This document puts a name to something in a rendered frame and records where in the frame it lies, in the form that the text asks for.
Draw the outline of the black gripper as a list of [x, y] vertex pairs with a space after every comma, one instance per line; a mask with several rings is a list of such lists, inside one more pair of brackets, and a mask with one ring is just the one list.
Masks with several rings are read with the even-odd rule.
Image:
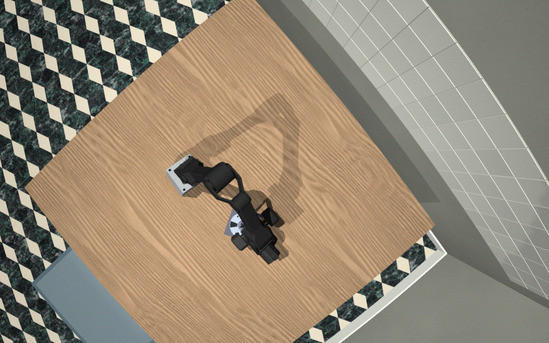
[[[260, 218], [259, 220], [261, 220], [262, 224], [266, 224], [266, 226], [269, 224], [272, 227], [274, 224], [279, 222], [279, 218], [271, 208], [265, 209], [265, 211], [263, 211], [261, 215], [262, 217], [264, 217], [265, 220], [262, 221]], [[240, 236], [238, 232], [231, 237], [231, 241], [240, 251], [243, 251], [246, 247], [249, 246], [245, 241], [245, 237], [242, 234]]]

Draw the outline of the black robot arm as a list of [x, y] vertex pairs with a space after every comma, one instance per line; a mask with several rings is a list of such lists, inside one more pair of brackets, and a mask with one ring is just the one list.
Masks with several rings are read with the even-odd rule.
[[[269, 226], [261, 224], [261, 220], [259, 220], [251, 203], [252, 199], [244, 190], [241, 176], [230, 164], [220, 162], [214, 167], [204, 167], [204, 163], [191, 156], [180, 164], [174, 170], [174, 173], [177, 174], [182, 183], [188, 183], [193, 187], [202, 182], [217, 200], [228, 203], [238, 213], [245, 226], [241, 233], [245, 237], [246, 243], [266, 263], [270, 264], [279, 258], [280, 252], [274, 247], [277, 243], [277, 237]], [[219, 197], [218, 193], [235, 178], [238, 183], [239, 193], [231, 200]]]

